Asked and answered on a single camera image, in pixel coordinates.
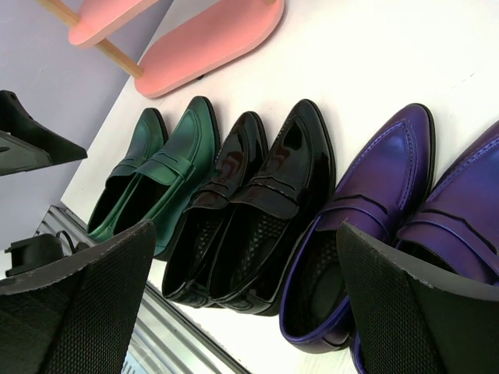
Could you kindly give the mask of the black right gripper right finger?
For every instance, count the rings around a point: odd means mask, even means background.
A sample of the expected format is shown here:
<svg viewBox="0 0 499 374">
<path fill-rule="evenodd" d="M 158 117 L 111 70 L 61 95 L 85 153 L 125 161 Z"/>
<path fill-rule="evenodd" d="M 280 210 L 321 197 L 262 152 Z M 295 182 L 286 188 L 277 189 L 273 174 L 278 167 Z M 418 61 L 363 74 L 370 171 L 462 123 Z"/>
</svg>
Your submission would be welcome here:
<svg viewBox="0 0 499 374">
<path fill-rule="evenodd" d="M 496 373 L 498 288 L 443 270 L 344 223 L 338 256 L 361 373 Z"/>
</svg>

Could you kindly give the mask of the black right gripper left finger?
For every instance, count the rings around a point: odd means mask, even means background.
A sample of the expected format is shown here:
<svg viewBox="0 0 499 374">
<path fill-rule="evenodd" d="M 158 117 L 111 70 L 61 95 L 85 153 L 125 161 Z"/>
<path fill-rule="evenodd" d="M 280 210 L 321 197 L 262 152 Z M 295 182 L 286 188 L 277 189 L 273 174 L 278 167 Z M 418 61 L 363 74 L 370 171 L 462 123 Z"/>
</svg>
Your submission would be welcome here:
<svg viewBox="0 0 499 374">
<path fill-rule="evenodd" d="M 141 221 L 105 242 L 1 282 L 4 373 L 118 373 L 135 323 L 156 233 Z"/>
</svg>

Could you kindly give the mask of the purple loafer shoe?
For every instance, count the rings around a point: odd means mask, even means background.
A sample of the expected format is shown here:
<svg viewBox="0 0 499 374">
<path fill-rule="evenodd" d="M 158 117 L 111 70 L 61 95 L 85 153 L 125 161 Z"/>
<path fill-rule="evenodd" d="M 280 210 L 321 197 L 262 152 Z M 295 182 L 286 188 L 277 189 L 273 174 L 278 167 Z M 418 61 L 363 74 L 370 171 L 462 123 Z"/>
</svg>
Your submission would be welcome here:
<svg viewBox="0 0 499 374">
<path fill-rule="evenodd" d="M 279 311 L 285 340 L 320 354 L 349 344 L 356 322 L 339 255 L 358 240 L 392 243 L 434 179 L 435 127 L 423 104 L 404 106 L 367 142 L 296 245 Z"/>
<path fill-rule="evenodd" d="M 498 127 L 442 175 L 389 245 L 443 270 L 498 288 Z"/>
</svg>

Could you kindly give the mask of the green loafer shoe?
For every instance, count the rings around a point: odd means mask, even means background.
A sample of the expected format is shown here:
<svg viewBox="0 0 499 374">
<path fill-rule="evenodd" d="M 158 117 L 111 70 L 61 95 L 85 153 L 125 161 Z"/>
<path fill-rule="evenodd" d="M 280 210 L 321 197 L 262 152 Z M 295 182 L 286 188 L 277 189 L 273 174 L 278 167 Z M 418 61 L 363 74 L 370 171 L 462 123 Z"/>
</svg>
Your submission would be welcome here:
<svg viewBox="0 0 499 374">
<path fill-rule="evenodd" d="M 124 158 L 112 169 L 87 225 L 96 242 L 111 238 L 118 215 L 138 182 L 136 169 L 142 166 L 169 138 L 165 122 L 156 108 L 145 108 L 135 126 Z"/>
<path fill-rule="evenodd" d="M 168 135 L 164 146 L 136 169 L 138 182 L 113 231 L 117 235 L 139 221 L 152 221 L 157 236 L 154 257 L 161 261 L 182 212 L 211 174 L 221 147 L 216 114 L 209 99 L 195 96 Z"/>
</svg>

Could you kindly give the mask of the black patent loafer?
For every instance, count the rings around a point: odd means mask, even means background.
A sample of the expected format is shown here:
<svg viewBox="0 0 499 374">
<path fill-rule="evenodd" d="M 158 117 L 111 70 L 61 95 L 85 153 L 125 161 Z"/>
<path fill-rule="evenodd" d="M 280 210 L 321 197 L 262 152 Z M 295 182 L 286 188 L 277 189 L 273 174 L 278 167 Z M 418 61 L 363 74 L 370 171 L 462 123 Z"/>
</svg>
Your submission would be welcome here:
<svg viewBox="0 0 499 374">
<path fill-rule="evenodd" d="M 211 303 L 207 278 L 235 205 L 233 196 L 259 171 L 268 154 L 264 124 L 254 111 L 242 113 L 196 189 L 165 250 L 163 296 L 199 308 Z"/>
<path fill-rule="evenodd" d="M 319 107 L 310 99 L 289 112 L 259 171 L 237 192 L 207 279 L 219 308 L 278 314 L 296 243 L 331 196 L 336 163 Z"/>
</svg>

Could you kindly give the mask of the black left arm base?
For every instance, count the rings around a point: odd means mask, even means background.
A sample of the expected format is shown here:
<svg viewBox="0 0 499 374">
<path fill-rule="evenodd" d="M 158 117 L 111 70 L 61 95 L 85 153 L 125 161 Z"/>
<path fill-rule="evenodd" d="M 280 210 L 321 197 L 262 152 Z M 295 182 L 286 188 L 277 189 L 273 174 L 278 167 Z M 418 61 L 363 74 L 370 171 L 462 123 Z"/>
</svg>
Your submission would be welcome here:
<svg viewBox="0 0 499 374">
<path fill-rule="evenodd" d="M 64 230 L 58 231 L 55 235 L 42 234 L 13 242 L 5 250 L 5 253 L 11 255 L 12 264 L 5 275 L 13 277 L 63 259 L 65 257 L 64 244 L 69 247 L 70 256 L 90 247 L 85 242 L 78 242 L 74 245 L 69 233 Z"/>
</svg>

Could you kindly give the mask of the pink three-tier shoe shelf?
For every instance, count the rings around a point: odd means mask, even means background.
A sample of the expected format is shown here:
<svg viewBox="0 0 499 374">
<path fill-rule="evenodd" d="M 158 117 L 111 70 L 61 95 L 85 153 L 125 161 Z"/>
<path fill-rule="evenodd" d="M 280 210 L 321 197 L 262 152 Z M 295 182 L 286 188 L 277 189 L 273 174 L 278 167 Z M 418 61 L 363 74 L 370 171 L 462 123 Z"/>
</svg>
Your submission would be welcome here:
<svg viewBox="0 0 499 374">
<path fill-rule="evenodd" d="M 133 61 L 109 39 L 152 1 L 85 1 L 78 11 L 62 1 L 41 5 L 69 27 L 69 42 L 95 46 L 135 79 L 145 97 L 165 95 L 257 48 L 274 32 L 283 1 L 217 1 L 154 42 Z"/>
</svg>

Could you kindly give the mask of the aluminium front rail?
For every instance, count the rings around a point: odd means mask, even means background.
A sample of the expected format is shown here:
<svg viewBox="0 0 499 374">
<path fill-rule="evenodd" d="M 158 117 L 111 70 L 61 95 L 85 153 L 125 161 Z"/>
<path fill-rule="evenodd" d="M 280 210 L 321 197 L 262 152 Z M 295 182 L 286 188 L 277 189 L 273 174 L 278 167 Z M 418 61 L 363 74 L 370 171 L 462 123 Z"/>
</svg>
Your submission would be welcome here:
<svg viewBox="0 0 499 374">
<path fill-rule="evenodd" d="M 122 298 L 111 306 L 115 316 L 130 314 L 135 323 L 123 373 L 247 373 L 215 340 L 150 284 L 137 307 Z"/>
</svg>

